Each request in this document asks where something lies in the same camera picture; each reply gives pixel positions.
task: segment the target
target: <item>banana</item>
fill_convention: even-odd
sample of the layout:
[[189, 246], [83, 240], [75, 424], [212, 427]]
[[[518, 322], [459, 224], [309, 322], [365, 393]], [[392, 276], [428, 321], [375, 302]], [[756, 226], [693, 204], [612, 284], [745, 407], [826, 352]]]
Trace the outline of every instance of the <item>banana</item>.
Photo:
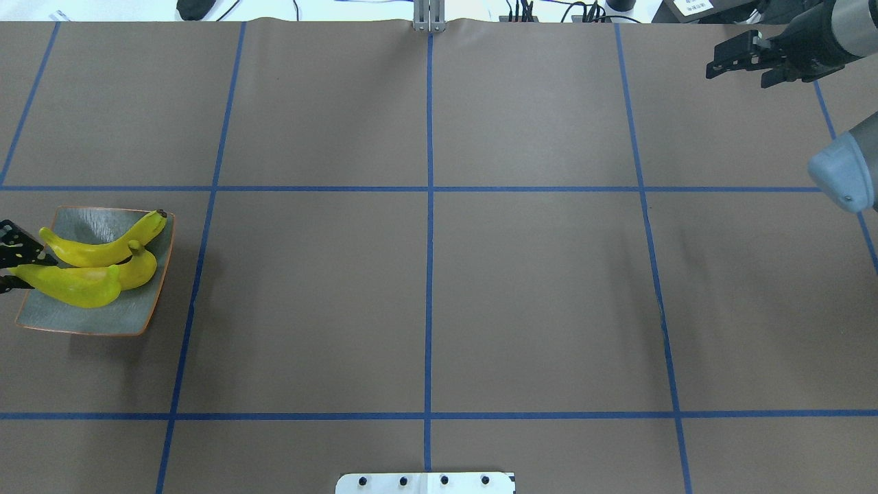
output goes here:
[[128, 249], [132, 254], [131, 260], [119, 265], [119, 283], [123, 290], [146, 285], [153, 278], [158, 266], [153, 253], [147, 251], [140, 242], [129, 240]]
[[129, 256], [131, 250], [128, 241], [136, 240], [141, 245], [146, 245], [156, 238], [165, 224], [168, 223], [168, 214], [157, 209], [140, 218], [134, 226], [128, 229], [124, 235], [109, 243], [92, 245], [79, 243], [57, 236], [52, 230], [40, 229], [40, 238], [52, 248], [58, 258], [69, 265], [77, 267], [101, 267], [117, 264]]
[[122, 285], [120, 267], [70, 267], [20, 265], [9, 271], [40, 292], [70, 305], [94, 309], [116, 300]]

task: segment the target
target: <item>white sticker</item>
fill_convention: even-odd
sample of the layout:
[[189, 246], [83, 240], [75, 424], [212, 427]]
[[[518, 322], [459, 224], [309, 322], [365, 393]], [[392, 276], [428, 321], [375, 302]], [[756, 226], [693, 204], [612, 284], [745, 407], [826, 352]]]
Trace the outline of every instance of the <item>white sticker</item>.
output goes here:
[[698, 12], [709, 11], [713, 8], [710, 0], [673, 0], [673, 4], [680, 9], [684, 16], [691, 16]]

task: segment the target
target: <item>gray plate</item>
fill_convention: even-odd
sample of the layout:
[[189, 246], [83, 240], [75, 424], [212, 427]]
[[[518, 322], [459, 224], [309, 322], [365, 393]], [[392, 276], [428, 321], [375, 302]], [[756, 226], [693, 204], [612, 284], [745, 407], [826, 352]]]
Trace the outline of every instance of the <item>gray plate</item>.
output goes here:
[[[59, 207], [52, 230], [82, 243], [107, 243], [122, 236], [148, 211], [105, 207]], [[147, 245], [158, 266], [144, 286], [126, 290], [113, 303], [96, 309], [81, 309], [31, 290], [18, 312], [16, 324], [44, 331], [98, 336], [136, 336], [146, 330], [162, 291], [168, 259], [174, 243], [174, 215]]]

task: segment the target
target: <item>black cable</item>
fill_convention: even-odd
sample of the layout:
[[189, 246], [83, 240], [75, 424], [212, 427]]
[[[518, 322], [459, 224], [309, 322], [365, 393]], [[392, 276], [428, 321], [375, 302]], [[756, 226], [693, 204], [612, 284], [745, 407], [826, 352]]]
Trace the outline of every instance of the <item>black cable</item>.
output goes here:
[[643, 23], [640, 22], [639, 20], [637, 20], [637, 19], [635, 19], [635, 18], [630, 18], [630, 17], [628, 17], [628, 16], [600, 16], [600, 17], [598, 17], [598, 18], [594, 18], [594, 19], [592, 19], [592, 22], [602, 21], [602, 20], [605, 19], [605, 18], [626, 18], [626, 19], [628, 19], [628, 20], [633, 20], [634, 22], [636, 22], [636, 23], [638, 23], [638, 24], [643, 24]]
[[576, 5], [581, 5], [581, 6], [582, 6], [582, 17], [585, 17], [585, 16], [586, 16], [586, 10], [588, 9], [588, 5], [586, 5], [585, 2], [573, 2], [572, 4], [567, 5], [567, 10], [564, 11], [564, 15], [561, 16], [561, 22], [564, 22], [564, 19], [567, 18], [567, 14], [570, 13], [570, 9], [572, 9], [572, 8], [573, 8], [574, 6], [576, 6]]
[[238, 6], [238, 2], [240, 2], [240, 1], [241, 1], [241, 0], [234, 0], [234, 4], [232, 4], [232, 6], [228, 8], [228, 10], [226, 11], [225, 14], [219, 16], [219, 18], [217, 19], [217, 22], [220, 22], [225, 16], [228, 15], [229, 12], [231, 12], [232, 10], [234, 10], [234, 8]]

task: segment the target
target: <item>white mounting plate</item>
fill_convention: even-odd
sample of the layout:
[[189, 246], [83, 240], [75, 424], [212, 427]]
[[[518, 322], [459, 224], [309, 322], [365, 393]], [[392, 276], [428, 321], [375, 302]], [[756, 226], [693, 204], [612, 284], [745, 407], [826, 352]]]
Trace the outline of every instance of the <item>white mounting plate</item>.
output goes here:
[[347, 474], [335, 494], [515, 494], [515, 474], [501, 472]]

